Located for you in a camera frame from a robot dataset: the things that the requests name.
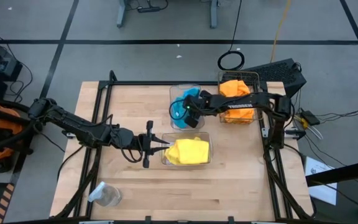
yellow wire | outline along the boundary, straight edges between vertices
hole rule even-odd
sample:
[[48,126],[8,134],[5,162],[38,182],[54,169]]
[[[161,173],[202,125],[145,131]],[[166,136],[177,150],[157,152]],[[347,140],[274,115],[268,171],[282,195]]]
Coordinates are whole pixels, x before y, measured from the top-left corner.
[[270,57],[270,63],[272,63],[274,61],[274,54],[276,51],[276,42],[277,42],[278,34],[280,33],[280,29],[281,29],[281,26],[283,25],[285,18],[287,18],[287,13],[288,13],[288,10],[290,9],[290,6],[291,6],[291,0],[288,0],[287,5],[285,6],[285,9],[284,9],[283,17],[281,18],[281,21],[278,24],[276,36],[274,37],[273,50],[272,50],[272,56]]

yellow towel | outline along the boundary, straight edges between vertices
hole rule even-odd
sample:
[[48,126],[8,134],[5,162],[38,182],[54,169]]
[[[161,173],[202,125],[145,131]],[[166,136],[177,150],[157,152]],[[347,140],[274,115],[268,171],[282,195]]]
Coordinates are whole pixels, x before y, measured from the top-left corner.
[[208,162],[209,142],[200,138],[177,139],[173,146],[165,151],[165,157],[175,165],[202,164]]
[[[244,96],[250,93],[248,86],[242,80],[230,80],[222,83],[219,87],[220,94],[232,96]],[[228,123],[250,123],[254,117],[254,109],[228,110],[224,119]]]

clear plastic bowl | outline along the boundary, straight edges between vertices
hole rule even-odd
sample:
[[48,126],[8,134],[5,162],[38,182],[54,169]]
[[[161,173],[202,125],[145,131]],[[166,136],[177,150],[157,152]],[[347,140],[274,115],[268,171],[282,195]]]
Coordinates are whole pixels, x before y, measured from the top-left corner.
[[[192,88],[197,88],[200,92],[201,92],[201,87],[197,84],[181,84],[181,85],[174,85],[171,86],[169,92],[170,92],[170,105],[178,98],[178,97],[182,97],[183,94],[185,94],[185,91],[192,89]],[[204,126],[205,121],[204,118],[202,116],[200,116],[200,118],[198,119],[198,124],[197,127],[192,128],[189,125],[186,125],[185,128],[180,128],[178,127],[175,122],[173,122],[172,118],[171,118],[171,127],[173,129],[177,129],[177,130],[182,130],[182,131],[191,131],[191,130],[195,130],[195,129],[200,129]]]
[[199,132],[199,133],[166,133],[166,134],[162,134],[162,140],[169,142],[169,144],[161,144],[162,147],[169,147],[171,146],[173,143],[175,143],[175,141],[177,139],[194,139],[195,137],[199,137],[201,140],[203,141],[208,141],[209,142],[209,154],[208,154],[208,161],[202,164],[180,164],[180,165],[175,165],[172,164],[166,157],[165,157],[165,150],[161,151],[161,163],[166,165],[166,166],[200,166],[200,165],[205,165],[205,164],[209,164],[212,161],[212,157],[213,157],[213,146],[212,146],[212,140],[211,137],[209,136],[208,133],[206,132]]

table leg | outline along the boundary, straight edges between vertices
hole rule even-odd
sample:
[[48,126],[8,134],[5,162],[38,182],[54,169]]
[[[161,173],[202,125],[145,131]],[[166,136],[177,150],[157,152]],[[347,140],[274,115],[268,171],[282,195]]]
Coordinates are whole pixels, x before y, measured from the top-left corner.
[[215,29],[218,26],[218,0],[211,0],[211,29]]
[[119,0],[119,8],[118,8],[118,17],[117,17],[117,27],[122,27],[122,23],[124,22],[124,14],[126,8],[126,0]]

wooden table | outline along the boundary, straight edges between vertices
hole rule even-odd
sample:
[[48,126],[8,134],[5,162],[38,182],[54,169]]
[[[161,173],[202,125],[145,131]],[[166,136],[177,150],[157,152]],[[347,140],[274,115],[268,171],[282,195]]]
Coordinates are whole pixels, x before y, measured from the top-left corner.
[[[83,82],[75,114],[91,120],[98,82]],[[202,86],[217,93],[216,86]],[[168,115],[170,86],[113,86],[109,114],[113,123],[144,133],[146,122],[154,121],[152,132],[158,137],[175,132]],[[282,83],[268,83],[269,92],[284,94]],[[94,220],[214,220],[273,221],[267,171],[265,168],[259,123],[222,124],[218,117],[205,117],[200,131],[213,142],[212,163],[205,166],[167,167],[161,155],[150,157],[150,168],[127,162],[120,150],[104,147],[98,183],[118,187],[123,194],[116,207],[94,204]],[[298,147],[296,140],[286,144]],[[65,158],[78,149],[76,139],[68,140]],[[61,171],[50,214],[57,214],[78,188],[85,150],[71,158]],[[313,213],[301,159],[291,149],[281,151],[289,191],[309,214]],[[282,195],[277,188],[282,217]],[[81,214],[85,214],[84,194]]]

